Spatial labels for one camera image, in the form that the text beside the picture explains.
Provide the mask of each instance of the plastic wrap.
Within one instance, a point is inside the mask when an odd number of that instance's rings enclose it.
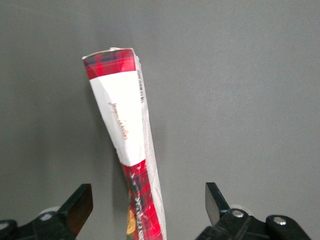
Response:
[[[127,240],[166,240],[139,58],[131,48],[111,48],[82,59],[129,188]]]

